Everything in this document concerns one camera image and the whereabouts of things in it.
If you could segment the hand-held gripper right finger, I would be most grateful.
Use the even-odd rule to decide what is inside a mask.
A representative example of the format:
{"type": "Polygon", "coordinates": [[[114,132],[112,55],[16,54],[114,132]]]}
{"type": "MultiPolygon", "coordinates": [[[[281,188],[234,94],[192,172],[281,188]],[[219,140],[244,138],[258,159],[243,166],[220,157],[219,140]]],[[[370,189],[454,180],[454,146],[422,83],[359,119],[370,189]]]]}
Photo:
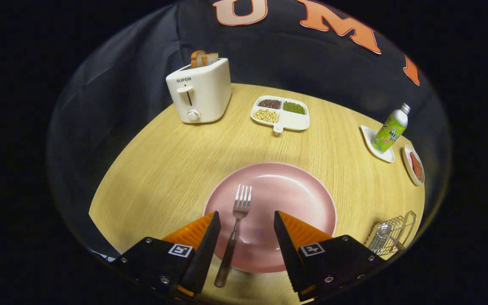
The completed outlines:
{"type": "Polygon", "coordinates": [[[387,263],[353,237],[332,237],[283,211],[274,213],[274,231],[300,301],[325,301],[354,288],[387,263]]]}

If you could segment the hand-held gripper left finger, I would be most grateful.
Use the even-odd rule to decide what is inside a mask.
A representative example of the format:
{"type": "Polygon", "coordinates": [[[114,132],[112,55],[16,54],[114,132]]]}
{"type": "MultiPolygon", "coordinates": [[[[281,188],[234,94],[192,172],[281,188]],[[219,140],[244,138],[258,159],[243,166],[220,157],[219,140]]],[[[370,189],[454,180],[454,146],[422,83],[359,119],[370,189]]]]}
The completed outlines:
{"type": "Polygon", "coordinates": [[[220,231],[219,213],[213,211],[164,238],[143,238],[110,266],[163,297],[197,297],[205,286],[220,231]]]}

